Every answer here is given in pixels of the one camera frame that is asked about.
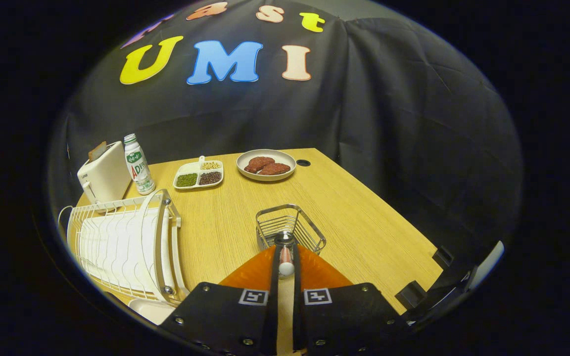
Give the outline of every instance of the metal basket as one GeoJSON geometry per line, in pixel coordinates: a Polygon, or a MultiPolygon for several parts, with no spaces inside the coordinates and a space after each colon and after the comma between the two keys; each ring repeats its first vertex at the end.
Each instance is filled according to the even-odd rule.
{"type": "Polygon", "coordinates": [[[317,255],[327,244],[323,233],[318,230],[309,216],[294,204],[279,205],[258,212],[256,242],[260,250],[275,244],[290,247],[298,243],[317,255]]]}

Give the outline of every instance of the white plate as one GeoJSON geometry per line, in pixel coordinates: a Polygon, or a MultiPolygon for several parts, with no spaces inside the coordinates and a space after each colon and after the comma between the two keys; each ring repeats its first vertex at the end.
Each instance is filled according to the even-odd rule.
{"type": "Polygon", "coordinates": [[[174,307],[167,306],[162,302],[151,302],[143,299],[133,299],[129,302],[129,308],[156,325],[163,323],[175,310],[174,307]]]}
{"type": "Polygon", "coordinates": [[[263,182],[273,182],[275,180],[282,180],[291,176],[296,169],[296,160],[285,152],[276,151],[275,149],[254,149],[253,151],[247,151],[237,158],[237,169],[242,175],[253,180],[260,180],[263,182]],[[270,157],[278,164],[286,164],[291,167],[291,169],[283,174],[276,174],[275,176],[261,176],[260,174],[250,173],[244,170],[249,164],[249,161],[255,157],[270,157]]]}
{"type": "Polygon", "coordinates": [[[212,187],[213,185],[218,185],[219,183],[221,183],[222,180],[224,180],[224,164],[223,164],[223,162],[217,161],[217,160],[206,161],[206,157],[200,156],[199,160],[197,162],[191,162],[189,164],[185,164],[185,165],[182,165],[181,167],[179,167],[179,169],[177,170],[177,173],[175,173],[175,177],[173,178],[173,187],[175,187],[176,189],[193,189],[193,188],[212,187]],[[208,162],[216,162],[219,164],[220,168],[201,169],[203,164],[208,163],[208,162]],[[210,172],[221,173],[221,179],[219,180],[219,182],[212,183],[212,184],[199,185],[199,179],[201,178],[201,175],[204,173],[210,173],[210,172]],[[178,187],[177,186],[177,178],[181,175],[190,174],[190,173],[197,173],[197,181],[195,182],[195,184],[189,185],[188,187],[178,187]]]}

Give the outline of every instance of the raw meat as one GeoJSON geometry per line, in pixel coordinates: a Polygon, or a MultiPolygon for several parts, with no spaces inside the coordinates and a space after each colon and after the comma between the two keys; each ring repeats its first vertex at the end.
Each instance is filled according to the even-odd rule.
{"type": "Polygon", "coordinates": [[[261,156],[255,157],[249,160],[249,164],[247,165],[247,167],[244,168],[244,170],[250,173],[256,173],[261,169],[263,169],[263,167],[265,167],[266,165],[273,164],[274,162],[275,161],[273,158],[261,157],[261,156]]]}
{"type": "Polygon", "coordinates": [[[263,167],[263,170],[259,172],[261,176],[275,176],[277,174],[283,174],[289,172],[290,166],[284,164],[268,164],[263,167]]]}

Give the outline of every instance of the foam letter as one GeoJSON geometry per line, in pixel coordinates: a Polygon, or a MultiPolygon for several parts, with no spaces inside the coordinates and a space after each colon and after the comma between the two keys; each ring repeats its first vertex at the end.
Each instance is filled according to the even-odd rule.
{"type": "Polygon", "coordinates": [[[280,7],[263,5],[258,9],[256,13],[256,18],[259,20],[278,23],[283,21],[283,14],[285,11],[280,7]]]}
{"type": "Polygon", "coordinates": [[[236,65],[235,72],[231,74],[230,80],[233,82],[255,82],[258,75],[255,72],[256,55],[263,48],[257,42],[242,42],[227,54],[223,45],[219,41],[201,41],[194,46],[199,52],[195,61],[195,70],[186,83],[204,84],[208,83],[212,77],[208,74],[208,65],[212,68],[219,81],[223,81],[233,66],[236,65]]]}
{"type": "Polygon", "coordinates": [[[175,16],[174,14],[170,15],[170,16],[166,16],[165,18],[161,19],[160,22],[156,23],[155,25],[151,26],[151,27],[147,27],[146,29],[144,29],[144,31],[140,32],[139,34],[136,34],[135,36],[133,36],[133,38],[131,38],[129,40],[129,42],[125,43],[122,45],[122,47],[120,47],[120,49],[123,49],[124,47],[127,47],[128,45],[131,45],[131,43],[140,41],[142,38],[144,38],[144,35],[151,32],[152,30],[156,29],[156,27],[158,27],[160,25],[160,23],[165,22],[166,20],[172,18],[173,16],[175,16]]]}
{"type": "Polygon", "coordinates": [[[311,52],[307,47],[300,45],[283,45],[283,50],[287,52],[287,70],[283,72],[283,78],[290,81],[308,81],[312,75],[307,73],[305,55],[311,52]]]}
{"type": "Polygon", "coordinates": [[[228,5],[227,2],[216,2],[212,5],[200,7],[199,9],[195,10],[194,13],[190,14],[186,20],[190,21],[196,18],[222,13],[227,10],[226,5],[228,5]]]}
{"type": "Polygon", "coordinates": [[[316,13],[300,13],[303,16],[303,27],[313,32],[322,32],[323,29],[318,27],[318,23],[324,23],[324,20],[316,13]]]}
{"type": "Polygon", "coordinates": [[[183,38],[184,36],[175,36],[161,41],[158,58],[156,58],[151,67],[147,69],[140,69],[140,61],[142,61],[145,52],[151,49],[152,45],[145,45],[129,53],[129,55],[127,55],[127,63],[125,63],[125,66],[122,68],[122,73],[120,73],[120,82],[122,84],[138,83],[158,74],[158,72],[167,65],[168,58],[170,58],[175,44],[183,38]]]}

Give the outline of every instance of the metal wire rack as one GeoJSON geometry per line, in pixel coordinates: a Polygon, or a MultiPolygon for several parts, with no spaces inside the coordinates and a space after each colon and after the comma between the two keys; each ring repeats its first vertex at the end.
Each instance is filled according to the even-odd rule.
{"type": "Polygon", "coordinates": [[[181,217],[168,191],[72,208],[67,244],[95,282],[176,306],[188,295],[179,256],[181,217]]]}
{"type": "Polygon", "coordinates": [[[279,205],[258,212],[256,242],[260,250],[275,243],[287,247],[299,243],[318,255],[327,244],[323,233],[309,216],[294,204],[279,205]]]}

